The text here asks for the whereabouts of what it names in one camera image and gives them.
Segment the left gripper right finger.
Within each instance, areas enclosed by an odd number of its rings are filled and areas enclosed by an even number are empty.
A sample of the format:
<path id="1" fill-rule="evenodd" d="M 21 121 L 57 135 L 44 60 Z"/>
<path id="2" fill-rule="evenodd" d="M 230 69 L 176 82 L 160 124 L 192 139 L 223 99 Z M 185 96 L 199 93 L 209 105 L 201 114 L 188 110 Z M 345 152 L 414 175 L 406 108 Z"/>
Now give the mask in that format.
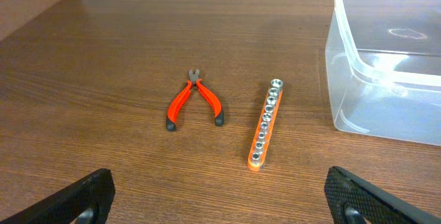
<path id="1" fill-rule="evenodd" d="M 425 212 L 338 166 L 329 168 L 325 197 L 334 223 L 440 224 Z"/>

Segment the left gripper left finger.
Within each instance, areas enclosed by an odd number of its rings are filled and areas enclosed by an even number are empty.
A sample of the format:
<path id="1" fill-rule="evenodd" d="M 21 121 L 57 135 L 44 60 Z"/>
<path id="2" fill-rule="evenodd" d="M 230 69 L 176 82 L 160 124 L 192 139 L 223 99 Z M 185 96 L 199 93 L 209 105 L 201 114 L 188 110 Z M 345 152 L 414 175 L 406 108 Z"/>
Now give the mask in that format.
<path id="1" fill-rule="evenodd" d="M 2 223 L 105 223 L 115 192 L 111 171 L 101 168 Z"/>

